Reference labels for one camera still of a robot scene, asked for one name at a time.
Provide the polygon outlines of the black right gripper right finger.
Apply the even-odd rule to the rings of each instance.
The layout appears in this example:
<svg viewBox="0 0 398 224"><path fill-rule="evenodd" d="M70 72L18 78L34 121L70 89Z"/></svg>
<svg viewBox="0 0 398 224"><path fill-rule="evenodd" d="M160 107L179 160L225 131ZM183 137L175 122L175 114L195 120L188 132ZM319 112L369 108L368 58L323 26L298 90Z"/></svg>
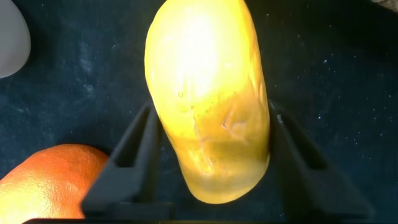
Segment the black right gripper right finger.
<svg viewBox="0 0 398 224"><path fill-rule="evenodd" d="M268 102L270 149L288 222L370 222L373 208L357 187L300 129Z"/></svg>

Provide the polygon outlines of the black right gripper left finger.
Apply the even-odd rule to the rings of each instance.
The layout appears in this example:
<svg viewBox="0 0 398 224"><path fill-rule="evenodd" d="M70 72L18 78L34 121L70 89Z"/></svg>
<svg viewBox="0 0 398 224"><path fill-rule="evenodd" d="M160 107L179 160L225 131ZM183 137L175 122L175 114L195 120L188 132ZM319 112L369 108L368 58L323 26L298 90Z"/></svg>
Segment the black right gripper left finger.
<svg viewBox="0 0 398 224"><path fill-rule="evenodd" d="M86 218L171 218L172 204L155 201L162 127L147 101L112 151L81 203Z"/></svg>

